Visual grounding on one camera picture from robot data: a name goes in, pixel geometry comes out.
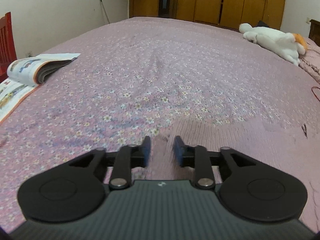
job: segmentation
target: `wall outlet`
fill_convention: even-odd
[[[28,53],[26,53],[26,57],[32,57],[32,51],[29,51]]]

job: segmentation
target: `white plush toy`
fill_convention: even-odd
[[[248,23],[242,23],[239,31],[243,37],[261,47],[270,50],[281,58],[299,65],[299,54],[304,55],[308,49],[307,43],[299,34],[284,33],[267,27],[252,27]]]

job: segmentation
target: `red chair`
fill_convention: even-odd
[[[11,12],[8,12],[0,19],[0,83],[8,77],[7,68],[16,59],[17,55],[11,26]]]

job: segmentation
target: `red cord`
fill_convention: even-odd
[[[316,95],[316,93],[313,91],[315,88],[318,88],[319,90],[320,90],[320,88],[319,87],[312,87],[311,88],[311,91],[313,92],[313,94],[315,95],[315,97],[316,97],[316,99],[318,99],[318,101],[320,102],[320,99],[319,99],[319,97]]]

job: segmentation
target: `magazine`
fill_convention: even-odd
[[[40,54],[12,62],[7,69],[8,78],[0,84],[0,123],[35,91],[49,74],[69,64],[79,55]]]

